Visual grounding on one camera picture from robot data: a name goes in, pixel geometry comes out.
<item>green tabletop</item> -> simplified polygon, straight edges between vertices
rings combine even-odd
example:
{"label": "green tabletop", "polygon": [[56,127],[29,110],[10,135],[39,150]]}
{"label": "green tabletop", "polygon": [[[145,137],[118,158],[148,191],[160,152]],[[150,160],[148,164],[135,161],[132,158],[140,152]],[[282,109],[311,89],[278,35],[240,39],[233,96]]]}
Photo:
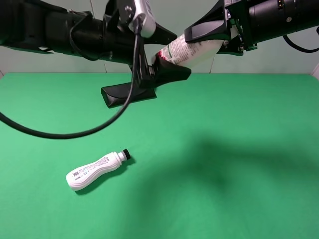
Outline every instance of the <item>green tabletop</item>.
{"label": "green tabletop", "polygon": [[[70,133],[117,109],[129,74],[6,74],[0,111]],[[193,74],[109,128],[49,140],[0,123],[1,239],[318,239],[319,82]],[[73,192],[66,174],[127,148],[133,160]]]}

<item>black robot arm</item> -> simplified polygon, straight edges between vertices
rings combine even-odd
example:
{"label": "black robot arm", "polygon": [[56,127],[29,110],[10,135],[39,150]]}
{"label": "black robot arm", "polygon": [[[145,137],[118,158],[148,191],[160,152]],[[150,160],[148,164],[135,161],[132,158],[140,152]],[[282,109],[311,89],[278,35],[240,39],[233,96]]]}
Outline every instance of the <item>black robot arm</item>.
{"label": "black robot arm", "polygon": [[[284,36],[291,47],[312,53],[319,49],[298,47],[287,34],[318,25],[318,0],[219,0],[185,30],[185,41],[225,40],[218,53],[241,56],[244,50],[257,49],[259,42]],[[232,27],[238,31],[236,37],[231,36]]]}
{"label": "black robot arm", "polygon": [[[132,67],[135,38],[129,24],[133,21],[136,1],[145,0],[109,0],[103,19],[99,20],[90,12],[67,11],[40,0],[0,0],[0,45],[41,54],[58,52],[82,56],[91,61],[101,59]],[[167,45],[176,37],[156,23],[152,36],[143,38],[137,75],[139,87],[150,88],[176,81],[174,76],[179,76],[179,80],[188,78],[188,69],[161,59],[149,66],[145,57],[144,44]]]}
{"label": "black robot arm", "polygon": [[[143,94],[162,84],[186,80],[190,69],[172,64],[158,54],[152,65],[148,65],[144,44],[167,45],[177,36],[155,23],[150,10],[147,11],[154,22],[147,25],[142,5],[145,12],[149,8],[147,0],[109,0],[103,19],[98,20],[90,12],[67,11],[40,0],[0,0],[1,46],[41,54],[59,52],[91,61],[120,62],[132,69],[130,86],[118,85],[113,92],[122,98],[127,96],[124,106],[94,129],[75,134],[50,134],[28,129],[2,113],[0,120],[38,137],[83,137],[104,129],[124,112],[134,101],[134,85],[139,88],[136,92]],[[143,24],[147,25],[144,33]],[[256,49],[258,42],[285,36],[292,47],[316,52],[319,48],[307,50],[296,46],[287,34],[318,25],[318,0],[219,0],[208,14],[185,30],[184,39],[186,43],[224,40],[218,53],[240,56],[244,50]]]}

